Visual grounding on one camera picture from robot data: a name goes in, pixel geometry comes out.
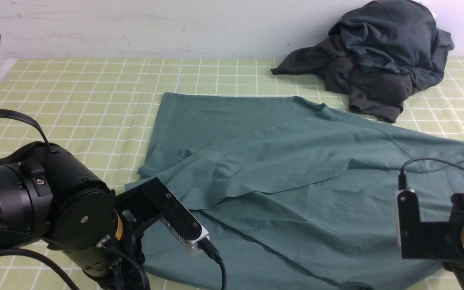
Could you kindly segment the black gripper screen-left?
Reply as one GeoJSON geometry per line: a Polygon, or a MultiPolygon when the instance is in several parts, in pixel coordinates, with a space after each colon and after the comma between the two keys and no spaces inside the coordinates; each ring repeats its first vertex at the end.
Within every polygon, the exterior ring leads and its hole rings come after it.
{"type": "Polygon", "coordinates": [[[149,290],[143,264],[141,239],[130,229],[121,240],[111,237],[103,246],[95,244],[83,251],[63,251],[73,263],[103,290],[149,290]]]}

